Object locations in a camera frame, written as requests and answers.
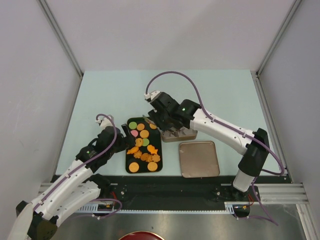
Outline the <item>pink round cookie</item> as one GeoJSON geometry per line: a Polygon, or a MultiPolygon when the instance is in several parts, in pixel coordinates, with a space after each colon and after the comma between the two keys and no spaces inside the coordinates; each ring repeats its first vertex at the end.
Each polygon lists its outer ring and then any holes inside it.
{"type": "Polygon", "coordinates": [[[139,135],[139,132],[137,131],[137,130],[132,130],[131,132],[130,132],[135,138],[139,135]]]}

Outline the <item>metal tongs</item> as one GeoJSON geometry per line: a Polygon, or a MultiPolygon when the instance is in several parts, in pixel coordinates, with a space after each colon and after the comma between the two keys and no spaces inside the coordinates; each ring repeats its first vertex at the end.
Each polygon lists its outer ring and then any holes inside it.
{"type": "Polygon", "coordinates": [[[167,114],[159,116],[158,118],[152,118],[151,116],[143,115],[142,118],[148,124],[155,125],[161,132],[169,132],[177,135],[177,132],[184,128],[181,122],[167,114]]]}

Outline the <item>fish shaped orange cookie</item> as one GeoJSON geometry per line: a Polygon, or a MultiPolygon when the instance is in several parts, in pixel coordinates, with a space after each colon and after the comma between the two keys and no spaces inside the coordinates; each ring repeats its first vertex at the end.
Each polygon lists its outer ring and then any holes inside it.
{"type": "Polygon", "coordinates": [[[152,154],[152,155],[157,155],[158,154],[158,149],[156,149],[153,145],[149,144],[147,146],[147,151],[152,154]]]}

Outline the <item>square cookie tin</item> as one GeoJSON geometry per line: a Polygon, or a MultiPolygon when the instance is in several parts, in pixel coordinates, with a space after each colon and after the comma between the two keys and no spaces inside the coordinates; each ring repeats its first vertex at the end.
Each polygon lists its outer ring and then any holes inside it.
{"type": "Polygon", "coordinates": [[[180,130],[172,129],[161,132],[161,139],[164,143],[182,142],[195,140],[198,135],[197,130],[182,127],[180,130]]]}

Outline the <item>square tin lid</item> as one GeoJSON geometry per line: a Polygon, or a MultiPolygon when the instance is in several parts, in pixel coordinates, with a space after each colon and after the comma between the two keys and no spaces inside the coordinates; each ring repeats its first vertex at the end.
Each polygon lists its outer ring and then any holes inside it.
{"type": "Polygon", "coordinates": [[[213,141],[192,141],[179,145],[179,163],[184,178],[210,178],[220,175],[213,141]]]}

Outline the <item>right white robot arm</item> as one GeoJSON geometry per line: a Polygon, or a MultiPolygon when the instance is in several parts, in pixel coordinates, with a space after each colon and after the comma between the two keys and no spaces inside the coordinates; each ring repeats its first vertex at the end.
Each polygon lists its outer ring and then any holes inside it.
{"type": "Polygon", "coordinates": [[[242,158],[230,188],[231,196],[242,201],[249,194],[249,187],[258,177],[269,154],[268,134],[259,128],[257,131],[242,129],[210,112],[200,104],[185,99],[178,103],[162,91],[144,94],[152,106],[148,112],[150,121],[161,131],[178,131],[182,128],[207,134],[233,148],[242,158]]]}

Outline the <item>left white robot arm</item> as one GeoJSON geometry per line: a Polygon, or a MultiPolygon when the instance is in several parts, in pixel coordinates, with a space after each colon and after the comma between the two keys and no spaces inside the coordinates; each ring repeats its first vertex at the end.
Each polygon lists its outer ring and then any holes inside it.
{"type": "Polygon", "coordinates": [[[78,209],[91,201],[110,196],[110,181],[98,174],[111,157],[135,145],[126,124],[124,133],[108,120],[103,130],[76,155],[68,169],[31,202],[16,206],[16,221],[10,240],[50,240],[58,227],[78,209]]]}

